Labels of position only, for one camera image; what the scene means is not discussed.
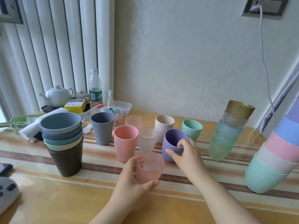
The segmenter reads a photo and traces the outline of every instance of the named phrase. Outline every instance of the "charging cable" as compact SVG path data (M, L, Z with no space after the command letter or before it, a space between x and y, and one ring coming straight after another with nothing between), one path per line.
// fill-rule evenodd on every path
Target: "charging cable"
M275 118L275 110L274 110L274 106L273 106L273 102L270 96L270 89L269 89L269 75L268 75L268 70L265 64L265 60L264 60L264 43L263 43L263 35L262 35L262 19L263 19L263 7L260 4L257 4L255 6L252 6L250 11L254 10L254 9L260 9L260 35L261 35L261 43L262 43L262 61L264 64L264 69L267 75L267 86L268 86L268 96L269 96L269 100L270 100L270 104L271 104L271 109L272 109L272 113L273 113L273 118L274 118L274 122L275 125L277 126L277 122L276 122L276 118Z

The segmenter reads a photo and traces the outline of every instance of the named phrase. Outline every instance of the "water bottle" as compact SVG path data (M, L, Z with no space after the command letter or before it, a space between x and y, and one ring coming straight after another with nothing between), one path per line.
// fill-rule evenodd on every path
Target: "water bottle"
M96 105L103 103L103 95L102 95L102 82L98 75L97 69L90 69L92 75L89 79L89 98L90 98L90 107L94 107Z

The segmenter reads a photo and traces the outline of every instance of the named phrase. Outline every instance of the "forearm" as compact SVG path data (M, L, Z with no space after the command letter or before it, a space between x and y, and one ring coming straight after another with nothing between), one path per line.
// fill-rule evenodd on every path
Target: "forearm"
M210 174L197 179L194 185L204 197L217 224L261 223Z
M128 208L110 200L89 224L121 224L129 212Z

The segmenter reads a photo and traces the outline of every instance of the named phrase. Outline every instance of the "purple cup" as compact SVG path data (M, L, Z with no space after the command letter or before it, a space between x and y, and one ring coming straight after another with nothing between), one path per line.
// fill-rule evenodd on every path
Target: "purple cup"
M286 117L289 120L299 124L299 99L295 101Z
M177 154L181 155L184 151L184 147L177 147L178 142L181 139L187 139L187 135L177 129L169 129L165 132L163 145L162 145L162 158L167 162L173 162L174 160L167 154L165 149L169 148L175 151Z

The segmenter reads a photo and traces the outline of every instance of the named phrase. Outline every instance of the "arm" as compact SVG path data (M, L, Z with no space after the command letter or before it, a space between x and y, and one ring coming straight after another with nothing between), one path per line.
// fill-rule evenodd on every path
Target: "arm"
M138 184L134 178L137 157L130 158L119 175L113 194L102 211L89 224L120 224L140 198L159 184L159 180Z
M260 224L261 222L249 210L212 177L207 171L195 143L192 139L189 141L182 139L178 143L178 146L184 146L182 156L170 149L166 149L166 152L201 192L215 222L217 224Z

